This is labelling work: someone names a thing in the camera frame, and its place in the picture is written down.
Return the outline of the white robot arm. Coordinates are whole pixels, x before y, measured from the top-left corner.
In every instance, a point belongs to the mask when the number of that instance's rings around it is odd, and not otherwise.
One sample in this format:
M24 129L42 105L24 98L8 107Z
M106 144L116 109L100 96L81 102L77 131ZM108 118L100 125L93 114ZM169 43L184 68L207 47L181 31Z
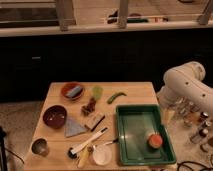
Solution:
M157 93L163 108L173 106L182 98L193 102L202 112L213 116L213 88L202 82L205 68L196 61L170 68L164 73L164 85Z

